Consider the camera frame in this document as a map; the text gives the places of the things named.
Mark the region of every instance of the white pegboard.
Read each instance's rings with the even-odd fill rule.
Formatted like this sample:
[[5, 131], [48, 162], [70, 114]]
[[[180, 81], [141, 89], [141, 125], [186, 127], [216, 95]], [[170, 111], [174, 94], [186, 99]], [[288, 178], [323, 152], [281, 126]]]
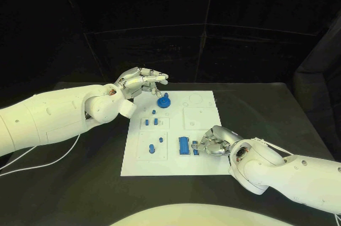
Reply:
[[[213, 91], [171, 91], [168, 94], [171, 106], [167, 109], [158, 106], [158, 98], [151, 93], [144, 92], [135, 98], [138, 110], [131, 119], [122, 176], [229, 174], [228, 156], [215, 157], [202, 152], [196, 156], [191, 147], [190, 155], [180, 154], [178, 138], [187, 136], [191, 146], [207, 130], [222, 125]], [[155, 145], [154, 154], [150, 153], [151, 144]]]

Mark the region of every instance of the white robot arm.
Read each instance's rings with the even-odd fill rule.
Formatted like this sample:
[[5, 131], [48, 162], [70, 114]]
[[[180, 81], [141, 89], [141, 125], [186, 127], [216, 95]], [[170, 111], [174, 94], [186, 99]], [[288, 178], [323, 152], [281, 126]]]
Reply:
[[230, 155], [230, 174], [243, 187], [264, 194], [274, 187], [293, 201], [341, 213], [341, 163], [294, 155], [282, 157], [269, 142], [243, 137], [222, 126], [206, 133], [193, 148], [210, 155]]
[[2, 109], [0, 156], [70, 139], [113, 121], [119, 113], [131, 118], [137, 105], [128, 99], [142, 91], [161, 97], [157, 82], [167, 84], [167, 79], [167, 74], [135, 67], [115, 84], [47, 92]]

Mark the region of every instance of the black tablecloth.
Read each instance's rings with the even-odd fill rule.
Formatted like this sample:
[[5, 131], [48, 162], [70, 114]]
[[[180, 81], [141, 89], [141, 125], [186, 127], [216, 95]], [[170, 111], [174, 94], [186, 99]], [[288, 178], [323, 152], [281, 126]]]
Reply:
[[[90, 85], [58, 83], [56, 89]], [[222, 124], [300, 155], [333, 160], [282, 83], [168, 84], [161, 90], [213, 90]], [[57, 164], [0, 177], [2, 225], [110, 225], [134, 213], [176, 203], [251, 210], [298, 226], [336, 225], [334, 215], [293, 202], [275, 189], [249, 192], [232, 176], [122, 177], [129, 119], [93, 128]], [[40, 146], [4, 172], [58, 159], [76, 138]], [[27, 150], [18, 151], [12, 159]]]

